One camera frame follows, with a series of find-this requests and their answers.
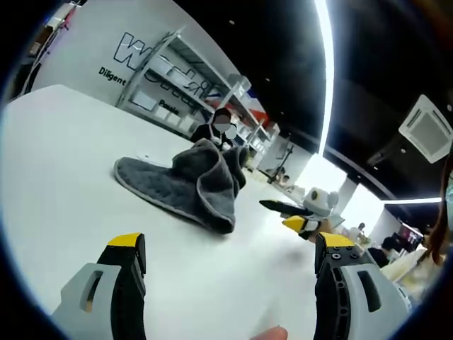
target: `desk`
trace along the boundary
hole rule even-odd
[[[5,237],[25,289],[45,313],[110,239],[143,232],[148,339],[247,339],[277,324],[291,339],[313,338],[314,245],[259,205],[285,200],[268,184],[248,179],[230,235],[182,221],[120,186],[112,168],[142,152],[171,164],[192,143],[64,86],[10,103],[3,142]]]

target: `gray cloth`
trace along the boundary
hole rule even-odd
[[[220,153],[209,140],[199,140],[164,168],[123,157],[114,174],[126,189],[148,202],[228,234],[234,229],[234,199],[246,185],[242,173],[248,150],[233,147]]]

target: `ceiling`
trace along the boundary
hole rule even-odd
[[[251,80],[282,135],[317,151],[326,74],[314,0],[176,3]],[[443,162],[429,164],[398,127],[423,93],[453,124],[447,110],[453,105],[452,5],[450,0],[327,0],[335,83],[325,157],[382,199],[439,195]],[[389,209],[421,230],[437,215],[436,205]]]

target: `air conditioner unit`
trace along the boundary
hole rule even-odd
[[[423,94],[398,130],[431,164],[445,157],[452,146],[451,125]]]

